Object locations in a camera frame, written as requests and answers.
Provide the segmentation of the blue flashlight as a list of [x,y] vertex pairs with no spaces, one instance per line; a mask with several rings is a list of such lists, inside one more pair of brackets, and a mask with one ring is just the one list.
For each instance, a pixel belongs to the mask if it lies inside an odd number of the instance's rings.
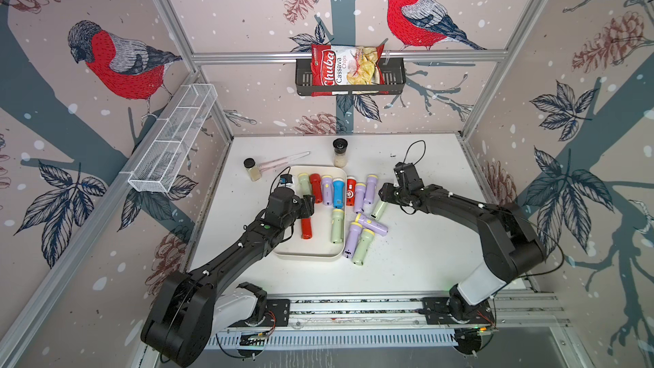
[[333,185],[333,206],[342,210],[346,205],[346,182],[342,178],[334,178]]

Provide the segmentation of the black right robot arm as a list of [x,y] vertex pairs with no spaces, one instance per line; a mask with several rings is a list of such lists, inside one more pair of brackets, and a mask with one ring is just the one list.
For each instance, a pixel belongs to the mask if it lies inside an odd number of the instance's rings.
[[483,261],[465,280],[450,289],[451,313],[468,312],[509,283],[545,262],[547,251],[535,229],[509,207],[487,204],[429,185],[410,191],[386,183],[382,201],[442,216],[478,234]]

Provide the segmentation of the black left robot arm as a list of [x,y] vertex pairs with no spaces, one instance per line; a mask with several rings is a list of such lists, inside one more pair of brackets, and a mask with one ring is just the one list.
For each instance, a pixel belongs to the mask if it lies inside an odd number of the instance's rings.
[[180,367],[204,351],[212,333],[216,301],[245,270],[284,240],[287,228],[314,213],[312,195],[277,187],[267,207],[220,255],[190,272],[175,271],[161,284],[141,331],[141,341]]

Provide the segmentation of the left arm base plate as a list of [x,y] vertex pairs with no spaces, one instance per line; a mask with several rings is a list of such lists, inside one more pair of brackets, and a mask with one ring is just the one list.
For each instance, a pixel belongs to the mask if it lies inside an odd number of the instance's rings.
[[263,329],[287,327],[289,324],[291,301],[289,299],[268,299],[265,303],[257,303],[253,315],[246,320],[237,321],[229,328]]

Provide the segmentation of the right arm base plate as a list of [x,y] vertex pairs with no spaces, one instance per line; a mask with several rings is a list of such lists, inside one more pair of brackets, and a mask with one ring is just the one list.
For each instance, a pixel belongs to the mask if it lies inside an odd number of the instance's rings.
[[495,325],[496,318],[488,301],[471,306],[455,297],[424,297],[418,310],[429,325]]

